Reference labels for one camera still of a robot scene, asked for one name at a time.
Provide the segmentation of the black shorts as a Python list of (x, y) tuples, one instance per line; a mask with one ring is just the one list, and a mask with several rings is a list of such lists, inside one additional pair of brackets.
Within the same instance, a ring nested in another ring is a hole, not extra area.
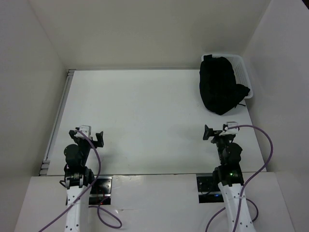
[(232, 64), (224, 57), (203, 57), (199, 92), (207, 110), (223, 115), (249, 95), (250, 89), (236, 82)]

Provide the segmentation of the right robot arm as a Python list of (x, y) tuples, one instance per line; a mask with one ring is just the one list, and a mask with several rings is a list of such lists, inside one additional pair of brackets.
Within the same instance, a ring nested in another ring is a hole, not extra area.
[(218, 151), (220, 165), (213, 172), (212, 186), (220, 190), (228, 220), (230, 232), (254, 232), (247, 199), (242, 189), (244, 179), (240, 167), (242, 148), (233, 142), (237, 129), (229, 130), (228, 126), (236, 126), (231, 122), (223, 125), (222, 130), (214, 130), (205, 125), (203, 140), (212, 138)]

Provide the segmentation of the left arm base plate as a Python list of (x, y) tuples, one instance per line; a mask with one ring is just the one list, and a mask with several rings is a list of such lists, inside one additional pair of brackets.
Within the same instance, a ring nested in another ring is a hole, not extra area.
[(92, 186), (89, 205), (110, 205), (112, 192), (112, 176), (100, 176)]

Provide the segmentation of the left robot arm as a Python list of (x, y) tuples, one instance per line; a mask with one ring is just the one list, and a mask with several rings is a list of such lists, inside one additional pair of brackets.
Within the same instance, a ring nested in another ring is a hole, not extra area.
[(67, 193), (66, 232), (87, 232), (89, 195), (96, 189), (98, 175), (87, 168), (86, 162), (90, 150), (99, 158), (96, 149), (104, 146), (103, 132), (96, 133), (96, 140), (91, 136), (90, 126), (80, 126), (69, 131), (74, 144), (64, 149), (66, 167), (65, 188)]

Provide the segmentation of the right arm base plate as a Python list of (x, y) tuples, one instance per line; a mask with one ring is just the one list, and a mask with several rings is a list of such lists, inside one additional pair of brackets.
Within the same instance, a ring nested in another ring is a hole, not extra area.
[(200, 174), (196, 176), (199, 203), (223, 203), (223, 196), (212, 175)]

